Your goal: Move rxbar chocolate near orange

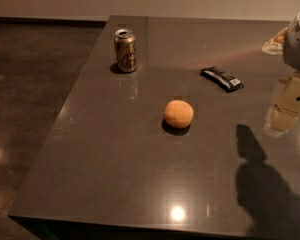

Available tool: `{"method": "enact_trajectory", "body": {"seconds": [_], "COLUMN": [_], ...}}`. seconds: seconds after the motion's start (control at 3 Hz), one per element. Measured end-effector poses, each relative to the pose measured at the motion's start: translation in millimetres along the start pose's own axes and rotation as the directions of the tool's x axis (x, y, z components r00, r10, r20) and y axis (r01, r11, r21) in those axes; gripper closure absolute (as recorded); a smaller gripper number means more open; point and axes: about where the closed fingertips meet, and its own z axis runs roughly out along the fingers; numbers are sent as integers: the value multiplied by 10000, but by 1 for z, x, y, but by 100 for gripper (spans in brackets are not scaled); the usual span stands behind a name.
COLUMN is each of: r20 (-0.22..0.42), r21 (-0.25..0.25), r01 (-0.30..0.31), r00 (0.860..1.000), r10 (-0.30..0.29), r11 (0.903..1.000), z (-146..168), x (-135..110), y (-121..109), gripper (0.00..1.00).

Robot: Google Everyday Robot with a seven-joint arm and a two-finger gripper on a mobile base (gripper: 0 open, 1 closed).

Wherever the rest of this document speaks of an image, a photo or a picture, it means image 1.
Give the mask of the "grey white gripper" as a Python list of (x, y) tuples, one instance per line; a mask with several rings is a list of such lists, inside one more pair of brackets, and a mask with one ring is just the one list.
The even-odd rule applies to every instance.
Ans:
[[(280, 30), (262, 46), (270, 55), (282, 55), (287, 65), (300, 70), (300, 11), (288, 28)], [(265, 120), (264, 131), (270, 137), (288, 133), (300, 118), (300, 71), (275, 85), (272, 105)]]

